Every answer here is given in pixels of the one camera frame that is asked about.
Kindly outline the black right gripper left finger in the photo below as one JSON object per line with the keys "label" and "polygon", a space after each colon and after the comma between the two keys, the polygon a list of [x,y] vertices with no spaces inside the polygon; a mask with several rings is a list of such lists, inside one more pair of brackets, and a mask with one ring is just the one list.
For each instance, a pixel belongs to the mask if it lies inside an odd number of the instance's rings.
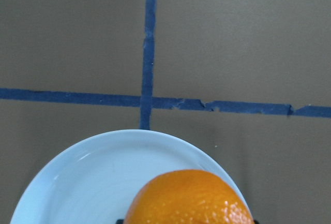
{"label": "black right gripper left finger", "polygon": [[124,220],[123,219],[118,219],[115,224],[123,224]]}

